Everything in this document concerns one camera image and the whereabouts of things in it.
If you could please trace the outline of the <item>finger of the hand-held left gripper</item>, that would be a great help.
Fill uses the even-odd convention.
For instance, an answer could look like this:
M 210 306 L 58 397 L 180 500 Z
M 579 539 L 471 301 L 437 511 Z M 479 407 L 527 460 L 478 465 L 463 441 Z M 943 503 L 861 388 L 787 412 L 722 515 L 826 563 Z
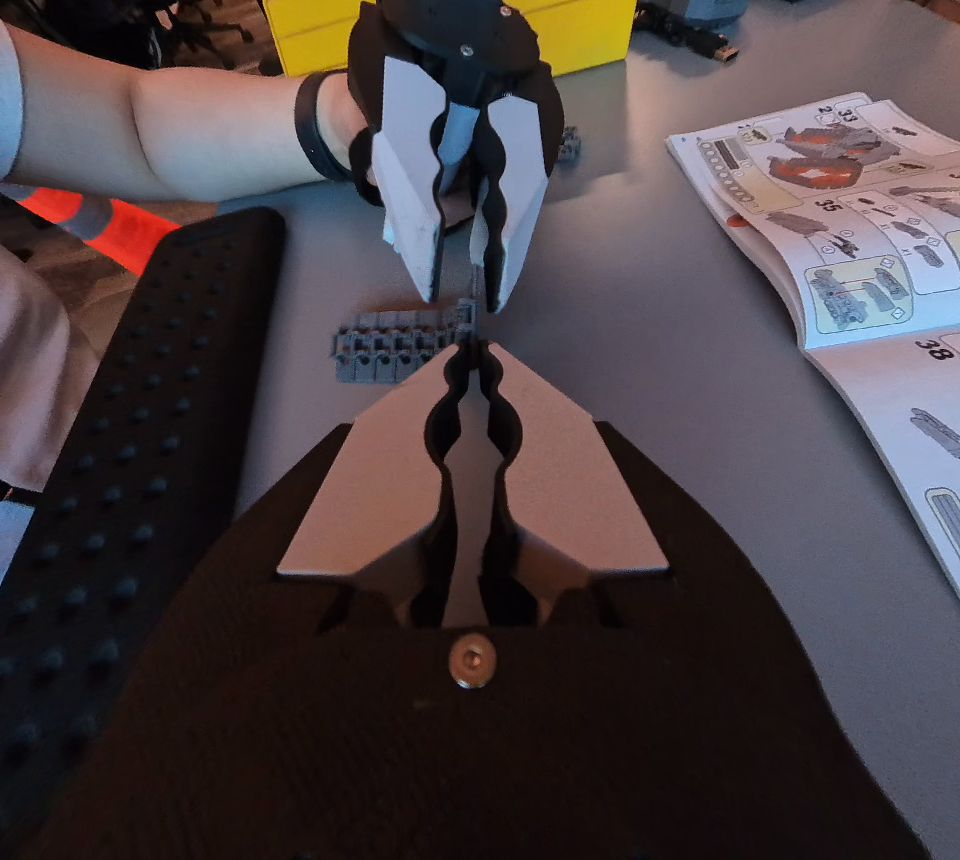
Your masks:
M 442 263 L 441 162 L 432 140 L 446 115 L 442 86 L 414 62 L 387 56 L 372 168 L 385 207 L 382 237 L 400 255 L 424 302 L 437 301 Z
M 469 257 L 482 268 L 486 310 L 499 313 L 522 272 L 548 183 L 538 105 L 516 95 L 493 101 L 473 135 L 481 182 Z

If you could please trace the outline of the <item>open instruction booklet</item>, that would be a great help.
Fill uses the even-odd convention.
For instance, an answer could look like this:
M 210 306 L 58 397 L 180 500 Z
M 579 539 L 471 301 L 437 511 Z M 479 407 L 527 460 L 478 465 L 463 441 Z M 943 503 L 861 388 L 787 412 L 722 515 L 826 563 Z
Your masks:
M 959 589 L 959 143 L 862 92 L 666 146 Z

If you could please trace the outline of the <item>person's left hand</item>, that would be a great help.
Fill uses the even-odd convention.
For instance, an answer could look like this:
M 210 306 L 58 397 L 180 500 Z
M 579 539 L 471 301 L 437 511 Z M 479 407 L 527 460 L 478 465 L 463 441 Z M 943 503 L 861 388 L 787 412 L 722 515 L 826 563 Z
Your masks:
M 345 72 L 328 72 L 318 88 L 316 117 L 320 137 L 331 156 L 343 169 L 351 171 L 349 149 L 368 124 L 350 93 L 348 81 Z

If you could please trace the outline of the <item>black perforated panel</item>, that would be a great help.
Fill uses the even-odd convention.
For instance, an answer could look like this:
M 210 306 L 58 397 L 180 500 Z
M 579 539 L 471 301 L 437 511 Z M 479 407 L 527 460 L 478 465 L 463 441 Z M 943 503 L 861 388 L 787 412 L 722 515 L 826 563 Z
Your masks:
M 2 858 L 232 522 L 285 240 L 266 206 L 167 234 L 102 357 L 2 582 Z

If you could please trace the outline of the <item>orange object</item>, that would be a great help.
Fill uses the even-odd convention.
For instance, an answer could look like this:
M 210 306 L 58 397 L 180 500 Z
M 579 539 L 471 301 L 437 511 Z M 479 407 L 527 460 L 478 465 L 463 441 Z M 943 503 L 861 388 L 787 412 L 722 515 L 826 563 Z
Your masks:
M 180 226 L 118 199 L 2 183 L 1 193 L 140 276 L 162 239 Z

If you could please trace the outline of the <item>grey desk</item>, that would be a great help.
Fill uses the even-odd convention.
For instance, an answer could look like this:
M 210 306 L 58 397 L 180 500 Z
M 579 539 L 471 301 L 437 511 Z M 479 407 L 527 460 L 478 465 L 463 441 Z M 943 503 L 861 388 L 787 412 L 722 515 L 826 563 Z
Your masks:
M 958 858 L 958 598 L 785 304 L 665 146 L 846 91 L 958 137 L 958 26 L 904 0 L 750 6 L 739 59 L 636 34 L 562 77 L 582 156 L 549 183 L 502 344 L 726 530 L 788 615 L 867 767 Z

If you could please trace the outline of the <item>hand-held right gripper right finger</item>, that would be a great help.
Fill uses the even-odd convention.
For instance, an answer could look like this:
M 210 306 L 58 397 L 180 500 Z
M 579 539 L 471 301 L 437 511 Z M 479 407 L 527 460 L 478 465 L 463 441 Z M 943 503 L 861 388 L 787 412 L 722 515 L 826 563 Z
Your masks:
M 480 593 L 491 624 L 540 624 L 570 590 L 668 569 L 592 415 L 497 343 L 480 346 L 501 455 Z

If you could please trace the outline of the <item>person's light shirt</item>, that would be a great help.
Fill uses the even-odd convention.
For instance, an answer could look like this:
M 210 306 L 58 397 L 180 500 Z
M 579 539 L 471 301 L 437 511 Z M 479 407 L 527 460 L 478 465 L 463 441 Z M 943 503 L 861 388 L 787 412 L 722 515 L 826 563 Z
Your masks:
M 67 169 L 64 83 L 58 63 L 70 51 L 2 23 L 2 181 L 83 189 Z M 43 490 L 98 366 L 89 341 L 59 298 L 26 264 L 2 248 L 1 477 L 10 490 Z

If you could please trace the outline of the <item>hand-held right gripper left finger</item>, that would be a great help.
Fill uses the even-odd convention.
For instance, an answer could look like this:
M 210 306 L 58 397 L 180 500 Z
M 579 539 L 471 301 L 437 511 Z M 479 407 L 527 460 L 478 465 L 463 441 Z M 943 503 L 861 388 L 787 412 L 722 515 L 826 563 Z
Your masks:
M 276 572 L 383 595 L 402 623 L 440 624 L 458 546 L 446 458 L 461 435 L 452 345 L 351 425 Z

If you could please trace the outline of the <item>black wrist band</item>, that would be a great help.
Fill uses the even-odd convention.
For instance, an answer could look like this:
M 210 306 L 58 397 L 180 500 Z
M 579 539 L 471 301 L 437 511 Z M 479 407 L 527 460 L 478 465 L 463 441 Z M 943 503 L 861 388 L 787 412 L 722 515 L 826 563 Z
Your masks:
M 294 129 L 303 153 L 320 177 L 332 182 L 351 182 L 352 170 L 333 155 L 318 124 L 319 92 L 324 81 L 334 73 L 341 71 L 313 72 L 300 83 L 294 99 Z

